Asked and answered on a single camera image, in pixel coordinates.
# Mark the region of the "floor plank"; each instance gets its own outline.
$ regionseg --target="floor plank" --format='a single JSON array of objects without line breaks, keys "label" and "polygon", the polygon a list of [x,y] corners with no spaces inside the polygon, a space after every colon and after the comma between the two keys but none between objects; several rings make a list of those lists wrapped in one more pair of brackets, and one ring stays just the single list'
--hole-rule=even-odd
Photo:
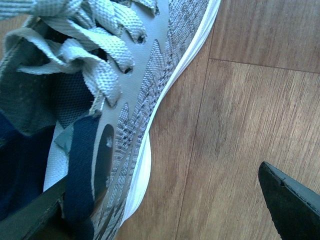
[{"label": "floor plank", "polygon": [[268,161],[320,192],[320,75],[209,61],[177,240],[279,240]]},{"label": "floor plank", "polygon": [[211,38],[212,32],[161,102],[150,130],[152,165],[148,189],[137,212],[121,227],[118,240],[176,238]]},{"label": "floor plank", "polygon": [[9,20],[0,21],[0,59],[4,56],[3,42],[6,34],[11,30],[21,28],[26,18],[26,15],[22,15]]},{"label": "floor plank", "polygon": [[223,0],[210,57],[320,73],[320,2]]}]

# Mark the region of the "navy blue fabric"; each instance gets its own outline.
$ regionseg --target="navy blue fabric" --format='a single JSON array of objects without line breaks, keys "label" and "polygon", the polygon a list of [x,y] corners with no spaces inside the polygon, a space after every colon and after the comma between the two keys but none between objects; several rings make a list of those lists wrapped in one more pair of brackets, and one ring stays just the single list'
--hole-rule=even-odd
[{"label": "navy blue fabric", "polygon": [[92,193],[92,160],[100,116],[86,116],[73,125],[73,138],[69,154],[69,169],[64,196],[64,215],[76,231],[93,234],[89,217],[94,210]]},{"label": "navy blue fabric", "polygon": [[24,136],[0,114],[0,220],[43,192],[54,126]]}]

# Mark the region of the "wooden floor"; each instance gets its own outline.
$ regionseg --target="wooden floor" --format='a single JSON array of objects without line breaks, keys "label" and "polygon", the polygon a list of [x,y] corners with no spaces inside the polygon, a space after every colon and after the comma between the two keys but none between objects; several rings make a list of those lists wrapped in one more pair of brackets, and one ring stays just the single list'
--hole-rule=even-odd
[{"label": "wooden floor", "polygon": [[117,240],[280,240],[258,168],[320,193],[319,23],[316,0],[222,0],[159,107],[148,189]]}]

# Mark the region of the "eyelet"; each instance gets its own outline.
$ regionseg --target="eyelet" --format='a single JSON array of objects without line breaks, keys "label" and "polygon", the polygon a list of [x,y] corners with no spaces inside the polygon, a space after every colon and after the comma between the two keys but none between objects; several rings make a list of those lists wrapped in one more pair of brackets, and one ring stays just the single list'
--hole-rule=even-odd
[{"label": "eyelet", "polygon": [[127,68],[123,73],[124,74],[131,74],[133,72],[133,68],[132,67],[129,67]]}]

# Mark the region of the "black object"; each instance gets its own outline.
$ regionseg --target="black object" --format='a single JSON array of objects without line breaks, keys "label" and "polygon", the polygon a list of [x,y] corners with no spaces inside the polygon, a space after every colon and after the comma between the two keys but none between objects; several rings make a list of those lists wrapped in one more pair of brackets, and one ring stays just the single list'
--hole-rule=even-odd
[{"label": "black object", "polygon": [[258,177],[281,238],[320,240],[320,196],[267,162]]}]

